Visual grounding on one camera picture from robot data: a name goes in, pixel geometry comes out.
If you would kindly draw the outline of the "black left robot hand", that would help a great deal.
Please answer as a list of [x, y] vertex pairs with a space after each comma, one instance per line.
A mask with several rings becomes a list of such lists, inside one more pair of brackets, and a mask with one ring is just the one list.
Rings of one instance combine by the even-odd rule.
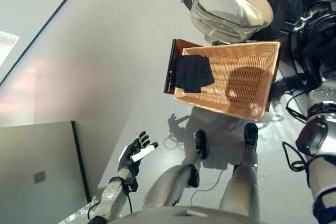
[[132, 177], [137, 177], [141, 160], [152, 153], [158, 142], [151, 142], [146, 131], [142, 131], [129, 145], [125, 146], [118, 158], [118, 171], [127, 169]]

